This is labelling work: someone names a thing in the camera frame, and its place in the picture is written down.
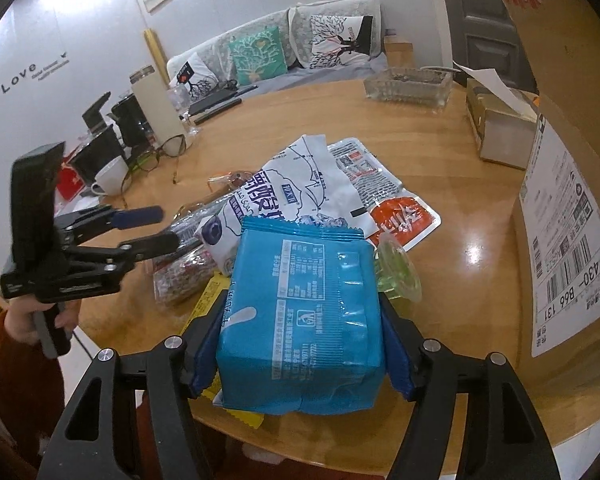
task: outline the yellow package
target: yellow package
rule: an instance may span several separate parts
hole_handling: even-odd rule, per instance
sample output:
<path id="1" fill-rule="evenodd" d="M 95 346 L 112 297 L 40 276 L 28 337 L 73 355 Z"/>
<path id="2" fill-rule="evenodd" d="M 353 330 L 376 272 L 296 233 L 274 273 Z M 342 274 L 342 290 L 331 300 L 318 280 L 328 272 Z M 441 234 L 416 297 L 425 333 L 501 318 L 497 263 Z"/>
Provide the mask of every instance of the yellow package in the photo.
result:
<path id="1" fill-rule="evenodd" d="M 222 290 L 225 288 L 229 288 L 230 283 L 231 280 L 228 277 L 223 276 L 220 272 L 216 272 L 214 274 L 214 276 L 209 280 L 209 283 L 206 284 L 205 291 L 202 293 L 202 296 L 200 296 L 196 306 L 193 308 L 193 311 L 185 323 L 182 331 L 180 332 L 180 335 L 182 335 L 193 319 L 200 316 L 206 316 L 206 314 L 211 310 L 216 298 L 218 298 L 220 295 L 220 292 L 222 292 Z M 204 392 L 202 392 L 202 395 L 209 400 L 214 400 L 221 388 L 222 384 L 220 383 L 220 374 L 216 372 L 213 383 Z M 248 426 L 251 426 L 254 430 L 257 430 L 264 420 L 264 415 L 260 413 L 239 412 L 237 410 L 226 411 L 231 413 L 231 415 L 238 420 L 244 422 Z"/>

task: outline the door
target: door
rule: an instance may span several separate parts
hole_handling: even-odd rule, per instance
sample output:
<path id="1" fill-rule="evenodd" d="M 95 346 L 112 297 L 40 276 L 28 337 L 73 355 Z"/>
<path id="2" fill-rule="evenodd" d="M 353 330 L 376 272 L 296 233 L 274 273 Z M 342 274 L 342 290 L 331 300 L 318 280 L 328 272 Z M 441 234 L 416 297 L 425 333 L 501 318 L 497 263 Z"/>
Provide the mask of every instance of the door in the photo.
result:
<path id="1" fill-rule="evenodd" d="M 520 38 L 501 0 L 445 0 L 454 61 L 495 68 L 511 87 L 537 92 Z"/>

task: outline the tree print pillow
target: tree print pillow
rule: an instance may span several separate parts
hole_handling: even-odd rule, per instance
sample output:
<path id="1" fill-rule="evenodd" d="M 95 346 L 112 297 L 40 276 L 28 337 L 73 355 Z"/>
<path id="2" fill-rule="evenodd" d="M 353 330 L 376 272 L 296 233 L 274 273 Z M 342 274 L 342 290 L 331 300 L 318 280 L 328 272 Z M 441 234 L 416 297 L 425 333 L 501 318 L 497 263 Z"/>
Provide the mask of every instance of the tree print pillow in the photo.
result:
<path id="1" fill-rule="evenodd" d="M 195 102 L 208 96 L 216 89 L 218 78 L 216 74 L 209 70 L 209 67 L 200 59 L 200 56 L 193 53 L 182 68 L 178 70 L 176 77 L 171 80 L 169 86 L 174 87 L 179 84 L 185 86 Z"/>
<path id="2" fill-rule="evenodd" d="M 369 61 L 372 16 L 312 16 L 312 57 L 309 68 Z"/>
<path id="3" fill-rule="evenodd" d="M 287 72 L 285 52 L 277 27 L 265 28 L 257 34 L 233 40 L 229 43 L 229 51 L 241 86 Z"/>

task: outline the person's hand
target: person's hand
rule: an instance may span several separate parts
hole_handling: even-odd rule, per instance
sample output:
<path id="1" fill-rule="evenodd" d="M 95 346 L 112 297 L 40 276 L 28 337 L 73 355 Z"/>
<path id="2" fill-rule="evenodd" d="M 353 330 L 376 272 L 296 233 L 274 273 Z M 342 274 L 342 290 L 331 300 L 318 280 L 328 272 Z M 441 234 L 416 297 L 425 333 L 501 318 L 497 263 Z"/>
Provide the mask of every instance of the person's hand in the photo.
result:
<path id="1" fill-rule="evenodd" d="M 80 304 L 82 300 L 67 301 L 65 310 L 56 316 L 56 328 L 72 331 L 78 326 Z M 35 345 L 39 341 L 38 332 L 33 324 L 34 312 L 43 312 L 53 307 L 52 304 L 40 303 L 35 296 L 21 296 L 11 300 L 4 318 L 4 329 L 7 334 L 19 343 Z"/>

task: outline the sofa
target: sofa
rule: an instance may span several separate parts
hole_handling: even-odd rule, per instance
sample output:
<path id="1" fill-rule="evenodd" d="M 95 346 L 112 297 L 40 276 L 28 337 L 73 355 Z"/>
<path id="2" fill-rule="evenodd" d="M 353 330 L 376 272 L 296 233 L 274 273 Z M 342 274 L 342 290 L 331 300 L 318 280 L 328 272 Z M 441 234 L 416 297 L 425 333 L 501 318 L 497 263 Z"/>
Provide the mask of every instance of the sofa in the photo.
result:
<path id="1" fill-rule="evenodd" d="M 369 60 L 329 68 L 309 68 L 312 58 L 311 16 L 313 15 L 372 16 Z M 229 48 L 230 42 L 235 38 L 258 33 L 267 27 L 279 29 L 289 70 L 284 75 L 258 81 L 256 83 L 258 89 L 245 94 L 245 98 L 305 84 L 365 78 L 387 67 L 386 57 L 381 51 L 383 29 L 380 0 L 331 0 L 307 5 L 298 4 L 289 9 L 272 12 L 172 57 L 167 62 L 171 84 L 175 84 L 176 74 L 193 54 L 200 56 L 219 81 L 236 79 L 236 67 Z"/>

